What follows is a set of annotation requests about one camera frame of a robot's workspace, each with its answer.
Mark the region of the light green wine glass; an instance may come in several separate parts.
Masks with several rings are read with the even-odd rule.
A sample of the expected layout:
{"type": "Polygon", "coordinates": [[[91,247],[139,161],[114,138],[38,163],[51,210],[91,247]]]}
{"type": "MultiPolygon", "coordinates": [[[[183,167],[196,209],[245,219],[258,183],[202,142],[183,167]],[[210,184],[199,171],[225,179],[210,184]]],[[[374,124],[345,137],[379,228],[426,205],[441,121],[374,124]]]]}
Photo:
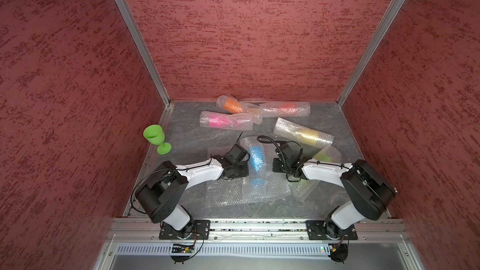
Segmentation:
{"type": "Polygon", "coordinates": [[[170,143],[165,142],[165,132],[160,125],[154,124],[148,126],[143,131],[143,136],[149,143],[157,146],[157,153],[159,155],[167,155],[171,151],[172,147],[170,143]]]}

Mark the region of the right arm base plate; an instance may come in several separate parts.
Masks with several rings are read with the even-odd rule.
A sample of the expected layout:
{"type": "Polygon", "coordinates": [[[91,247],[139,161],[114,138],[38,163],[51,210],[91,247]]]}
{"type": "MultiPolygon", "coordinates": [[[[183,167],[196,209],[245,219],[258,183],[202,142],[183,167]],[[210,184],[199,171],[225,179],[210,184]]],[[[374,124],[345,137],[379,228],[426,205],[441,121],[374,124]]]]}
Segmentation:
{"type": "Polygon", "coordinates": [[[309,240],[313,241],[357,241],[358,235],[354,225],[341,229],[332,221],[305,222],[309,240]]]}

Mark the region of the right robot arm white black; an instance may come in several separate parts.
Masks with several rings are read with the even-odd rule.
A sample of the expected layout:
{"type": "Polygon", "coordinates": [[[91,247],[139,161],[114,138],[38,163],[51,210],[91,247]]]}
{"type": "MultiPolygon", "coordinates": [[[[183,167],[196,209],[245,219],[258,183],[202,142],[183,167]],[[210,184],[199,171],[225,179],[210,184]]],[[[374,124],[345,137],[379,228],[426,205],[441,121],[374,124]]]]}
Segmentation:
{"type": "Polygon", "coordinates": [[[275,147],[275,173],[284,173],[295,183],[322,181],[346,191],[349,201],[335,207],[324,221],[317,222],[317,227],[311,229],[325,240],[340,240],[362,220],[378,220],[397,194],[387,179],[365,160],[347,164],[320,161],[303,156],[302,150],[293,151],[289,141],[276,142],[275,147]]]}

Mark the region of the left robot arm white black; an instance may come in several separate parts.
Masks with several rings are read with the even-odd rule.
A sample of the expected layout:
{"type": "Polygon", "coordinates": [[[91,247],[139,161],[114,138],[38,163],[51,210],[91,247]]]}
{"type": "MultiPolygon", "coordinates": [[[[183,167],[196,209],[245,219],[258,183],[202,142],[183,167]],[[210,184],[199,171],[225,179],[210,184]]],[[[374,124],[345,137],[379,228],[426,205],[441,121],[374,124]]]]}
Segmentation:
{"type": "Polygon", "coordinates": [[[163,162],[137,183],[131,195],[141,206],[141,213],[152,223],[166,223],[177,232],[190,231],[192,216],[179,202],[184,192],[194,186],[217,180],[235,180],[249,175],[250,153],[238,144],[223,156],[188,165],[163,162]]]}

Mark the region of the blue glass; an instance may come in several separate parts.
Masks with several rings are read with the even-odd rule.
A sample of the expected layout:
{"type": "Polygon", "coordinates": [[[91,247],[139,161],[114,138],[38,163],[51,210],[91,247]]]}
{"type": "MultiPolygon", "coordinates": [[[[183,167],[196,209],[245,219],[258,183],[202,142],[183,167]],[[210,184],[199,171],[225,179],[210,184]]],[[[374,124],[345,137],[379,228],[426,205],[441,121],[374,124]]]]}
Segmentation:
{"type": "Polygon", "coordinates": [[[242,185],[242,200],[245,203],[257,203],[267,196],[266,150],[255,136],[244,137],[239,144],[249,153],[249,176],[242,185]]]}

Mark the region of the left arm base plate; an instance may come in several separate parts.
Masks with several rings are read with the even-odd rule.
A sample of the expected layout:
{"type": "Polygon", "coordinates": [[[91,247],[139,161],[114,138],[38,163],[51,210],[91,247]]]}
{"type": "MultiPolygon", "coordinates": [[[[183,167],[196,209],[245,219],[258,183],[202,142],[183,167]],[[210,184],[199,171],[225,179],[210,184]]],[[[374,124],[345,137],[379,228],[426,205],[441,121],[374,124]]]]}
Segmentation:
{"type": "Polygon", "coordinates": [[[210,220],[194,219],[187,223],[181,230],[175,230],[170,224],[163,222],[159,233],[160,240],[193,241],[195,237],[207,240],[210,234],[210,220]]]}

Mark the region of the clear bubble wrap sheet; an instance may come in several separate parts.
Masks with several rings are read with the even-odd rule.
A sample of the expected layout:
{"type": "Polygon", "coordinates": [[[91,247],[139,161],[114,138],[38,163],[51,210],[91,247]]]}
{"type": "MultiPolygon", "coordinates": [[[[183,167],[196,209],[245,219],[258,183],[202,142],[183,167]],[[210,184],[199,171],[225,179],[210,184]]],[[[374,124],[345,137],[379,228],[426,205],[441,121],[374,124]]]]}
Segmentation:
{"type": "MultiPolygon", "coordinates": [[[[267,173],[267,196],[260,202],[278,200],[286,197],[291,193],[289,182],[281,173],[273,172],[273,151],[264,146],[266,150],[266,173],[267,173]]],[[[210,181],[206,187],[206,206],[233,206],[249,204],[242,199],[242,185],[245,178],[238,179],[219,179],[217,181],[210,181]]]]}

